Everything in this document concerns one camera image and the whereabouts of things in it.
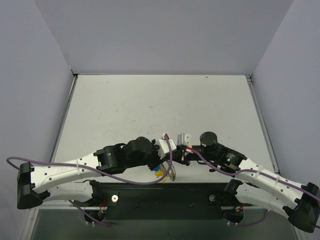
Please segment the blue key tag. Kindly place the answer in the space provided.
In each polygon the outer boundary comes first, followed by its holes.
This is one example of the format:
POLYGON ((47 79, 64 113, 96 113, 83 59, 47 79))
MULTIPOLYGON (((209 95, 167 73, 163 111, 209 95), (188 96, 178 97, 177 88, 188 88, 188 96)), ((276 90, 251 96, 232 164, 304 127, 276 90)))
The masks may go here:
POLYGON ((162 169, 161 165, 158 165, 156 168, 153 169, 154 172, 158 172, 162 169))

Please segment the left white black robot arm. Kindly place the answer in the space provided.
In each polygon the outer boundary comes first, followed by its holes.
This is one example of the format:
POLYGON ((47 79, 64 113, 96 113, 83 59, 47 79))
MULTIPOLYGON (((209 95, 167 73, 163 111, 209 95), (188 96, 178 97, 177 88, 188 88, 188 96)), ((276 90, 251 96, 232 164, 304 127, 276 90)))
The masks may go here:
POLYGON ((118 175, 127 169, 148 166, 153 170, 174 150, 169 144, 165 138, 138 137, 66 162, 24 159, 18 167, 17 208, 31 209, 53 200, 76 200, 96 206, 103 199, 102 192, 92 184, 78 182, 80 179, 110 177, 122 181, 118 175))

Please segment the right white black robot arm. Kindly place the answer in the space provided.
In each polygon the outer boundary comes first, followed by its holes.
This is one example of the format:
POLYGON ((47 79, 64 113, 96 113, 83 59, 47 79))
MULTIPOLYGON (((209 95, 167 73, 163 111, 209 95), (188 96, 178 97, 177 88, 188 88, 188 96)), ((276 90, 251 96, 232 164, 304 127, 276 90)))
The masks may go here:
POLYGON ((238 202, 271 210, 284 216, 294 227, 307 233, 319 228, 320 188, 284 178, 255 163, 244 154, 218 142, 211 131, 200 135, 200 145, 191 144, 191 136, 177 137, 177 160, 183 164, 197 161, 232 179, 230 194, 238 202))

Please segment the metal ring disc with keyrings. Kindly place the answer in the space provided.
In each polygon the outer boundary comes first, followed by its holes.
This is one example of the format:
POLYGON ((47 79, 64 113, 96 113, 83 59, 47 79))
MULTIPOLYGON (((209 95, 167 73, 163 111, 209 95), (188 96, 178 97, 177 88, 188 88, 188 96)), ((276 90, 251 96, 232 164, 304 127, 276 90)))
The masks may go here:
POLYGON ((165 177, 162 179, 162 182, 171 181, 174 182, 176 180, 176 170, 173 165, 169 167, 169 161, 165 161, 161 164, 161 168, 163 171, 163 174, 165 175, 166 172, 168 172, 165 177))

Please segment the yellow key tag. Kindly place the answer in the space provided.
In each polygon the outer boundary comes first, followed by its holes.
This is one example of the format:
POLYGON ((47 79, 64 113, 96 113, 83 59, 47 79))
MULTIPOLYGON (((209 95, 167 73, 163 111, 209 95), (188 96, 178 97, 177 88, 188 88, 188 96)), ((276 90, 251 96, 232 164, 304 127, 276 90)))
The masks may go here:
POLYGON ((162 182, 166 182, 167 181, 167 176, 165 176, 165 171, 162 171, 162 170, 158 170, 158 171, 156 171, 154 174, 155 174, 155 177, 157 178, 157 179, 159 179, 159 178, 162 178, 162 182))

